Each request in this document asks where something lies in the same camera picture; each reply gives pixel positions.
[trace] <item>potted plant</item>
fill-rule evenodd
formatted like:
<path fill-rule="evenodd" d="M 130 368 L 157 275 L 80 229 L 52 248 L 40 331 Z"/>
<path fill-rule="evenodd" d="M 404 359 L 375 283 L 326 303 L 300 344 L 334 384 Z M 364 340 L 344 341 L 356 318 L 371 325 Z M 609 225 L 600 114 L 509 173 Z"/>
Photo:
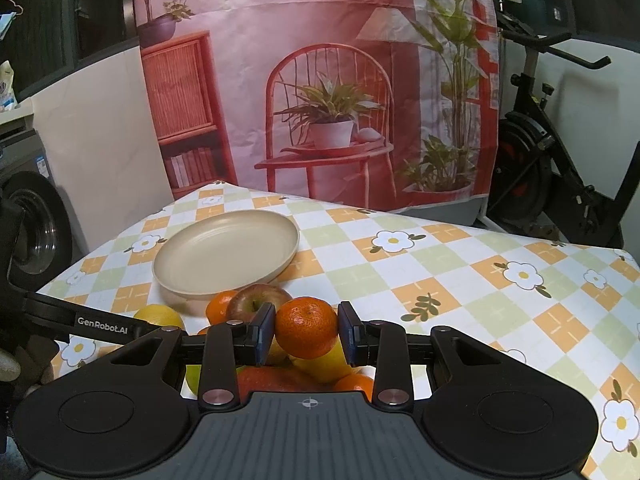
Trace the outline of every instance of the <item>potted plant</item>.
<path fill-rule="evenodd" d="M 175 24 L 183 19 L 193 16 L 191 9 L 184 0 L 174 0 L 164 3 L 166 11 L 162 16 L 153 17 L 151 0 L 142 0 L 145 3 L 146 23 L 138 27 L 140 47 L 145 48 L 162 41 L 170 40 L 175 33 Z"/>
<path fill-rule="evenodd" d="M 433 29 L 418 21 L 411 23 L 426 40 L 426 44 L 420 46 L 436 52 L 444 68 L 446 80 L 440 85 L 440 93 L 450 101 L 450 108 L 446 108 L 443 115 L 452 145 L 447 146 L 430 136 L 423 141 L 424 158 L 413 163 L 405 161 L 406 167 L 401 173 L 413 179 L 413 189 L 459 190 L 470 185 L 476 169 L 471 160 L 477 151 L 471 147 L 476 118 L 468 96 L 480 78 L 487 78 L 474 60 L 478 48 L 482 48 L 476 39 L 480 22 L 473 15 L 471 0 L 426 1 Z"/>
<path fill-rule="evenodd" d="M 274 113 L 287 115 L 293 121 L 291 131 L 307 128 L 308 136 L 316 148 L 344 148 L 351 143 L 354 124 L 361 116 L 368 117 L 372 110 L 383 110 L 373 96 L 365 94 L 354 84 L 346 84 L 340 78 L 334 83 L 318 74 L 318 86 L 293 86 L 300 104 Z"/>

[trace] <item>bookshelf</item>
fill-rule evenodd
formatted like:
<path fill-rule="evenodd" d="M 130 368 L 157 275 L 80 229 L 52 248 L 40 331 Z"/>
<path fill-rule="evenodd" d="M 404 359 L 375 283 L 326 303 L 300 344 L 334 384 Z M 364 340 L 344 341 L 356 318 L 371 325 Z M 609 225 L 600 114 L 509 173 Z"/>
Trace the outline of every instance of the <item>bookshelf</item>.
<path fill-rule="evenodd" d="M 215 180 L 236 183 L 209 32 L 141 50 L 146 92 L 174 198 Z"/>

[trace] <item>washing machine door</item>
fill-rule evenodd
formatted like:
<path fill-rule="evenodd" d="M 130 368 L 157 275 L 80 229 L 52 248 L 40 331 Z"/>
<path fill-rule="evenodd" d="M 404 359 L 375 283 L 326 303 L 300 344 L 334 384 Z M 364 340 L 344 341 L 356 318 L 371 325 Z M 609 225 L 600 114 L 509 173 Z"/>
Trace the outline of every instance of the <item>washing machine door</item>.
<path fill-rule="evenodd" d="M 24 209 L 9 280 L 36 291 L 71 265 L 72 235 L 65 205 L 46 177 L 19 171 L 2 184 L 2 195 Z"/>

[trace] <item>tablecloth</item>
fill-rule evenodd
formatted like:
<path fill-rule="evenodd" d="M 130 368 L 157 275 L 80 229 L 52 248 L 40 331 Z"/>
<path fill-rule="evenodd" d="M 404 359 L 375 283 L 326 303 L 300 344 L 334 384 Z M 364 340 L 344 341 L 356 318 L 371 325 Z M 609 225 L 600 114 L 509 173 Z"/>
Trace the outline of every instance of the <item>tablecloth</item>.
<path fill-rule="evenodd" d="M 295 296 L 351 301 L 362 319 L 428 334 L 449 325 L 563 381 L 593 403 L 600 428 L 584 473 L 638 480 L 640 271 L 625 251 L 443 224 L 218 182 L 143 219 L 42 292 L 133 316 L 162 303 L 151 266 L 191 223 L 266 209 L 290 218 L 300 246 L 277 282 Z M 189 333 L 207 325 L 183 316 Z M 73 336 L 54 360 L 65 374 L 110 350 Z M 430 394 L 413 367 L 415 395 Z"/>

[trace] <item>plate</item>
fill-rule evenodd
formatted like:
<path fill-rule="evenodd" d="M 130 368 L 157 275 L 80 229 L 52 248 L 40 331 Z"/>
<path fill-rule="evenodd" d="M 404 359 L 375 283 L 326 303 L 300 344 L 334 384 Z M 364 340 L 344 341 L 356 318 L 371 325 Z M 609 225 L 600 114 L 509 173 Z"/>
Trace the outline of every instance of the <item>plate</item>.
<path fill-rule="evenodd" d="M 222 213 L 185 227 L 154 259 L 158 283 L 178 296 L 206 300 L 221 290 L 268 283 L 298 250 L 296 225 L 272 211 Z"/>
<path fill-rule="evenodd" d="M 332 156 L 350 156 L 359 153 L 370 152 L 376 148 L 385 145 L 385 139 L 372 140 L 371 142 L 352 142 L 349 146 L 343 148 L 316 148 L 313 142 L 305 142 L 298 146 L 288 146 L 283 148 L 281 152 L 293 152 L 299 155 L 308 156 L 309 158 L 320 157 L 327 158 Z"/>

